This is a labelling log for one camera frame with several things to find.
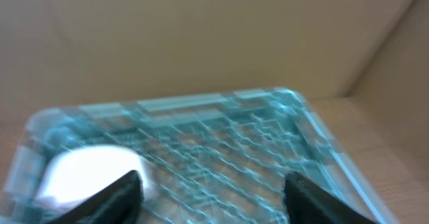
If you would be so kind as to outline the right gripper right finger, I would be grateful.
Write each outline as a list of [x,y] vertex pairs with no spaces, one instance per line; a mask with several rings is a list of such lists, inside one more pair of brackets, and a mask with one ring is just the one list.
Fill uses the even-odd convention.
[[283,205],[290,224],[376,224],[299,172],[285,175]]

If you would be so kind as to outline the small bowl with nuts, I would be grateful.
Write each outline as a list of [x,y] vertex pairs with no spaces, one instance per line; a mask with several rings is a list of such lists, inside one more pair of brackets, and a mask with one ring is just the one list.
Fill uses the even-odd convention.
[[130,148],[110,144],[76,148],[48,163],[34,201],[66,213],[132,170],[141,178],[144,201],[152,201],[158,197],[153,169],[153,164]]

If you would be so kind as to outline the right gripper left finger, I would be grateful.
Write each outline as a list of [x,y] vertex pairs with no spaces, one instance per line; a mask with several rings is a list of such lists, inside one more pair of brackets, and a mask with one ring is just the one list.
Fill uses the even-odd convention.
[[144,195],[131,170],[85,202],[48,224],[136,224]]

